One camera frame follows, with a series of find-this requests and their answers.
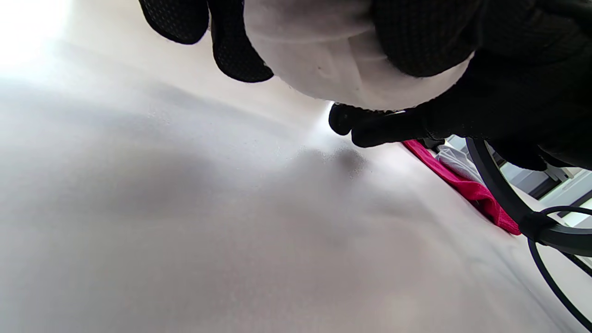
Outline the person's right hand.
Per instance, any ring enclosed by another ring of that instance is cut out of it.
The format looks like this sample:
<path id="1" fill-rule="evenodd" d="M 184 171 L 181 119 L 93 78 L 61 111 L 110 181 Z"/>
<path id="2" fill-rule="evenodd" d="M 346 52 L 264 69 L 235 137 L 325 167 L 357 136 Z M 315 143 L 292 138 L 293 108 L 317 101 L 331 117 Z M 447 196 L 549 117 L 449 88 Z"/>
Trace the person's right hand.
<path id="1" fill-rule="evenodd" d="M 520 168 L 591 169 L 589 0 L 374 0 L 370 12 L 405 74 L 427 78 L 474 56 L 448 91 L 404 112 L 334 104 L 335 133 L 362 148 L 456 135 Z"/>

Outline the person's left hand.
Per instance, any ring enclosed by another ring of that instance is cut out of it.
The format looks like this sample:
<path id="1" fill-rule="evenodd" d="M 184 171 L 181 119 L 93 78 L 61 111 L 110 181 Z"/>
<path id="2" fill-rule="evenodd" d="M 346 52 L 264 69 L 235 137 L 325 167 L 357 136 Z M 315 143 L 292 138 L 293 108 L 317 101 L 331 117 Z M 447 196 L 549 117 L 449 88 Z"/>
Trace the person's left hand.
<path id="1" fill-rule="evenodd" d="M 141 0 L 157 34 L 192 45 L 210 30 L 216 65 L 228 77 L 264 82 L 277 74 L 247 37 L 243 0 Z M 364 0 L 355 19 L 369 19 L 370 43 L 387 64 L 413 77 L 441 74 L 480 44 L 481 0 Z"/>

